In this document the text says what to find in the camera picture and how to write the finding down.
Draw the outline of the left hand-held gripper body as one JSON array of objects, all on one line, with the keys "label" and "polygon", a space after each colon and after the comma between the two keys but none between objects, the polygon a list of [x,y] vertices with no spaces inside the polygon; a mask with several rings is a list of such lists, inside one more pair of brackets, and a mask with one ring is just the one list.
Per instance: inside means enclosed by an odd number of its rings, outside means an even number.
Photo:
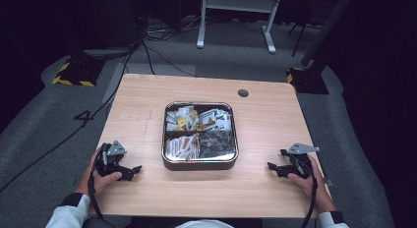
[{"label": "left hand-held gripper body", "polygon": [[123,177],[131,177],[132,170],[119,164],[126,153],[127,150],[118,141],[104,142],[96,156],[93,168],[100,176],[121,172]]}]

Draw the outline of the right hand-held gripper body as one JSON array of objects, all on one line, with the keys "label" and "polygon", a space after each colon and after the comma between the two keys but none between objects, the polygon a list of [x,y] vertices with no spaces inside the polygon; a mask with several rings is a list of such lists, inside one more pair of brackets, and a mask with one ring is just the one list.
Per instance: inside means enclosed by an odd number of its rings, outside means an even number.
[{"label": "right hand-held gripper body", "polygon": [[296,142],[288,149],[282,149],[280,153],[282,156],[286,156],[289,159],[290,164],[286,170],[291,170],[293,174],[296,174],[303,179],[307,179],[313,171],[308,153],[319,150],[320,149],[316,146]]}]

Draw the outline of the person's left hand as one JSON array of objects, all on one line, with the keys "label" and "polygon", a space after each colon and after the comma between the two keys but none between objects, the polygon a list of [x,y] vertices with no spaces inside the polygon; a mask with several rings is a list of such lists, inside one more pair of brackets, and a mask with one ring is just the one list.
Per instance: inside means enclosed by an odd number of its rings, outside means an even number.
[{"label": "person's left hand", "polygon": [[91,156],[89,164],[83,172],[76,189],[74,190],[75,193],[87,195],[89,193],[89,178],[93,178],[95,193],[100,195],[108,185],[118,181],[122,177],[121,172],[114,172],[104,177],[100,176],[96,171],[91,172],[97,153],[98,150],[96,150]]}]

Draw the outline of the person's right hand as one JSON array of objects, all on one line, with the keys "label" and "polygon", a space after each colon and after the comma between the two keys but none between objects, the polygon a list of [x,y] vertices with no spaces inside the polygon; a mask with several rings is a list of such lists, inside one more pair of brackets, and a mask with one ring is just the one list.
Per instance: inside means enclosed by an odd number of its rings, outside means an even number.
[{"label": "person's right hand", "polygon": [[313,194],[313,178],[316,178],[317,181],[317,190],[316,190],[316,209],[318,213],[323,212],[330,212],[330,211],[337,211],[337,208],[328,194],[327,188],[325,186],[325,181],[322,176],[322,173],[317,165],[316,160],[310,156],[309,157],[313,173],[312,176],[308,179],[303,179],[296,174],[290,173],[288,175],[288,179],[294,183],[295,185],[299,186],[303,192],[310,197]]}]

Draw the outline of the pile of white stick sachets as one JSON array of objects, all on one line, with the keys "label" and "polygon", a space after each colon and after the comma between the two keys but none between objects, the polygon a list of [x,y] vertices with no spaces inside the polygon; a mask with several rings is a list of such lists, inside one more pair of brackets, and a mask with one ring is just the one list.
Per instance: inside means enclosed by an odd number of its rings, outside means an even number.
[{"label": "pile of white stick sachets", "polygon": [[194,160],[200,158],[199,135],[181,136],[165,143],[164,155],[169,160]]}]

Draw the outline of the pile of dark wrapped candies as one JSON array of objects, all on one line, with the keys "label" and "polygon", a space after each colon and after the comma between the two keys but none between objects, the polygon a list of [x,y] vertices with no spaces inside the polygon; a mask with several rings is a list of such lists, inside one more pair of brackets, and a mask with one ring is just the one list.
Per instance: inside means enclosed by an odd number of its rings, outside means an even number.
[{"label": "pile of dark wrapped candies", "polygon": [[200,158],[232,158],[236,152],[235,137],[231,131],[207,131],[199,135]]}]

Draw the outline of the pile of yellow-label tea bags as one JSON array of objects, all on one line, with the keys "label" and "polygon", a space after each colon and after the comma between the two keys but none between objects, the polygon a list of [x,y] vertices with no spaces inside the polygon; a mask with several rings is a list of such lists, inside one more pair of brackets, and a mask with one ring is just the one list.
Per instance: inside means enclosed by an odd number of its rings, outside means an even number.
[{"label": "pile of yellow-label tea bags", "polygon": [[166,113],[167,131],[195,131],[200,122],[199,113],[193,105],[179,107]]}]

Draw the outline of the pile of white printed packets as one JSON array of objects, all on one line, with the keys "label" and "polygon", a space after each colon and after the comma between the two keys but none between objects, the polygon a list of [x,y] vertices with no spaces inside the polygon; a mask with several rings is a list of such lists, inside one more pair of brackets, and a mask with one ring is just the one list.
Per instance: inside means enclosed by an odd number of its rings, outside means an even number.
[{"label": "pile of white printed packets", "polygon": [[204,131],[230,131],[231,113],[220,108],[208,110],[200,115],[200,125]]}]

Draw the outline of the black yellow striped base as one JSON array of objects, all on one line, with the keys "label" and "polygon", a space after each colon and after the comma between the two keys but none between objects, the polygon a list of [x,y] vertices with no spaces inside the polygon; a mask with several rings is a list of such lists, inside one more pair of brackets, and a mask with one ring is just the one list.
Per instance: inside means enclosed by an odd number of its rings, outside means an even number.
[{"label": "black yellow striped base", "polygon": [[289,68],[286,70],[286,78],[297,93],[328,94],[322,76],[309,69]]},{"label": "black yellow striped base", "polygon": [[68,58],[58,71],[52,83],[66,86],[96,86],[97,79],[104,66],[102,60],[87,62]]}]

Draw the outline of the dark tripod legs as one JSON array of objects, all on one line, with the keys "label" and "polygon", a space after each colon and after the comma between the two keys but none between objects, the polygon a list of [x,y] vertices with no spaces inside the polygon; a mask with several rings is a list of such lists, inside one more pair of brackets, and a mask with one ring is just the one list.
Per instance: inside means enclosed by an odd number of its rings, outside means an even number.
[{"label": "dark tripod legs", "polygon": [[305,32],[307,29],[316,29],[316,27],[315,27],[315,26],[313,26],[313,25],[311,25],[311,24],[301,24],[301,23],[295,23],[295,24],[291,27],[291,29],[290,29],[290,31],[287,33],[287,35],[288,35],[288,36],[291,36],[291,35],[293,34],[293,32],[294,32],[296,29],[298,29],[298,33],[297,33],[297,39],[296,39],[295,44],[294,44],[294,47],[293,47],[293,49],[292,49],[292,53],[291,53],[291,56],[292,56],[292,57],[294,57],[294,56],[295,56],[295,54],[296,54],[296,52],[297,52],[297,50],[298,50],[298,47],[299,47],[299,44],[300,44],[300,42],[301,42],[301,39],[303,38],[304,32]]}]

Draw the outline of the dark slanted pole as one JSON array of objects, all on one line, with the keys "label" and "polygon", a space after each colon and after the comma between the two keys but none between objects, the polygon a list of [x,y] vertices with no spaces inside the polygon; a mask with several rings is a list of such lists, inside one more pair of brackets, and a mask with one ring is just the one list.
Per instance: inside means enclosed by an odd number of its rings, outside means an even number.
[{"label": "dark slanted pole", "polygon": [[338,0],[334,9],[329,14],[328,20],[325,22],[322,30],[319,32],[317,38],[314,40],[312,46],[308,49],[306,54],[300,61],[304,67],[308,66],[311,61],[317,64],[325,55],[328,47],[328,38],[334,26],[348,7],[351,0]]}]

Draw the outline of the white metal stand frame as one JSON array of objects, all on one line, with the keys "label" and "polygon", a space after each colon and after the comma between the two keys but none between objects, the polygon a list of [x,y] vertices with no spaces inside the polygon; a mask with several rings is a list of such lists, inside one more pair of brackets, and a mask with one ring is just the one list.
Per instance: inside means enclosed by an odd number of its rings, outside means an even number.
[{"label": "white metal stand frame", "polygon": [[274,54],[274,46],[270,30],[278,9],[280,0],[202,0],[201,3],[201,22],[196,46],[202,49],[205,46],[206,35],[206,14],[208,9],[253,12],[268,14],[268,23],[262,26],[262,33],[265,38],[268,52]]}]

